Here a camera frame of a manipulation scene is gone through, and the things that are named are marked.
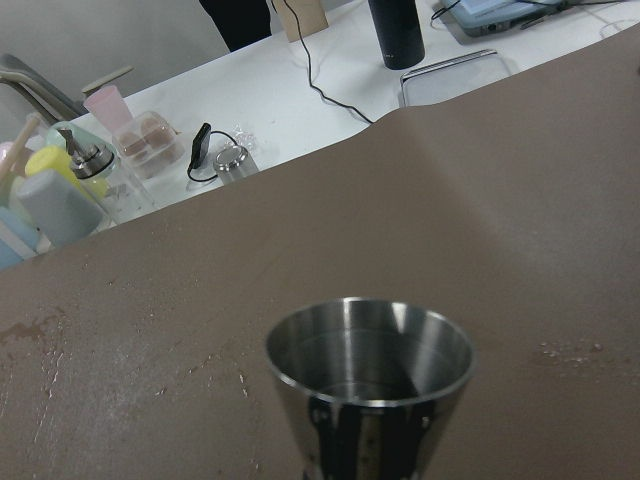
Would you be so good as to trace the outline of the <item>pink plastic cup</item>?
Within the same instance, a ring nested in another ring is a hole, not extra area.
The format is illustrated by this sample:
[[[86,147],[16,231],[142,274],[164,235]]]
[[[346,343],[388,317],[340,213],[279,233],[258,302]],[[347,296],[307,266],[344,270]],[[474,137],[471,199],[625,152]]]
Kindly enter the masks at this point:
[[[132,113],[115,85],[101,87],[89,95],[83,105],[110,133],[115,133],[133,120]]]

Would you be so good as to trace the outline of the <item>small steel tin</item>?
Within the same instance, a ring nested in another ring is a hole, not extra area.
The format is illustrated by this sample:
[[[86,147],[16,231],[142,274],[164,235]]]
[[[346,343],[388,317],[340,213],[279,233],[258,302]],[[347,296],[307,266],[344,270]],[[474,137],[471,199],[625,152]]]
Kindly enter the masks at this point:
[[[240,145],[221,150],[213,161],[214,170],[224,185],[259,172],[249,151]]]

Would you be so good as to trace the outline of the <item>black water bottle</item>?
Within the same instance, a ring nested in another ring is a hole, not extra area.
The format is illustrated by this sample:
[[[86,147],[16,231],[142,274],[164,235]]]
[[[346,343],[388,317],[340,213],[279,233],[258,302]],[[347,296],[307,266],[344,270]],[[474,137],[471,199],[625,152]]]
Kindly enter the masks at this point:
[[[369,0],[368,6],[382,59],[388,69],[404,70],[425,58],[414,0]]]

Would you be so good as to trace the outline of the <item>clear box brown sponges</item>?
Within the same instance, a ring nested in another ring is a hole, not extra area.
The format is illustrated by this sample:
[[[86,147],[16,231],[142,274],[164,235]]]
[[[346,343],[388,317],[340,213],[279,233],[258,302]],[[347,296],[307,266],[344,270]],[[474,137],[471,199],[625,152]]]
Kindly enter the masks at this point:
[[[176,131],[154,111],[122,125],[112,134],[112,141],[123,162],[141,180],[161,175],[185,153]]]

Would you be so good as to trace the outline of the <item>grey plastic cup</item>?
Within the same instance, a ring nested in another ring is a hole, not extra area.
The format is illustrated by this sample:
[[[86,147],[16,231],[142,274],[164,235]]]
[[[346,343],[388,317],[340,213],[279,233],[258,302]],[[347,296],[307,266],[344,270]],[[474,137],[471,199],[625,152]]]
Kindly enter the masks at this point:
[[[28,177],[17,198],[54,247],[86,238],[107,224],[103,210],[52,169]]]

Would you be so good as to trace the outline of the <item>glass oil dispenser bottle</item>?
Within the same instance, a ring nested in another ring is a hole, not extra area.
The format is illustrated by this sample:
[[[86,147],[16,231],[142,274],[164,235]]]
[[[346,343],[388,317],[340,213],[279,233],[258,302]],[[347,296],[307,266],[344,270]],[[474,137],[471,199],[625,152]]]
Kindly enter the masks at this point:
[[[56,130],[71,157],[72,173],[114,223],[126,223],[155,210],[138,177],[105,144],[82,142],[70,128]]]

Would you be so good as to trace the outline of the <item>small black dongle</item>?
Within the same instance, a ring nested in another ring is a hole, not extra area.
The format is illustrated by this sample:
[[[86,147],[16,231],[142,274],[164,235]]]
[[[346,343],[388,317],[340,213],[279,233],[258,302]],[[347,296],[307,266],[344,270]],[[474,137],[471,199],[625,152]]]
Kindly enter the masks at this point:
[[[217,174],[208,178],[195,178],[192,175],[193,170],[201,167],[209,152],[209,142],[212,134],[222,135],[230,140],[233,146],[238,146],[238,142],[230,134],[220,130],[213,130],[209,123],[204,122],[192,141],[191,156],[187,167],[187,176],[193,182],[206,183],[218,177]]]

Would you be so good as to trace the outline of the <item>steel jigger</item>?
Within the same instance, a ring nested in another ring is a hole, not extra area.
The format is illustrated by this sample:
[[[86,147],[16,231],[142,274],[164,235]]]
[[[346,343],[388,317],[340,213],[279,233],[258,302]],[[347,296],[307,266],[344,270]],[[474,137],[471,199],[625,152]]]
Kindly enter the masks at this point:
[[[420,479],[476,364],[468,334],[399,301],[299,309],[265,342],[305,479]]]

